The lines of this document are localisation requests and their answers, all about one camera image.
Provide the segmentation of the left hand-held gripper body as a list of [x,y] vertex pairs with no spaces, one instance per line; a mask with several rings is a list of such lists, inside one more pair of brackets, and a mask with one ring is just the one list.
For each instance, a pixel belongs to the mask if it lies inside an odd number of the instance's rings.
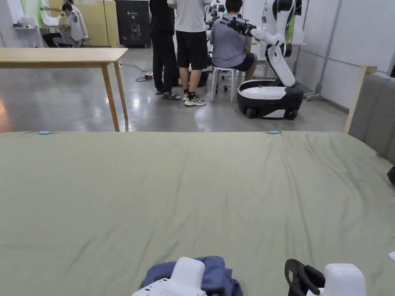
[[137,290],[133,296],[206,296],[201,290],[205,265],[203,262],[181,257],[175,263],[171,277],[162,278]]

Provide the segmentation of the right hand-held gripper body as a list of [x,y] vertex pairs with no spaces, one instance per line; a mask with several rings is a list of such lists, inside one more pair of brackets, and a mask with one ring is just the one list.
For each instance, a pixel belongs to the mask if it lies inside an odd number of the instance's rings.
[[366,296],[366,279],[354,264],[328,264],[324,269],[325,284],[320,296]]

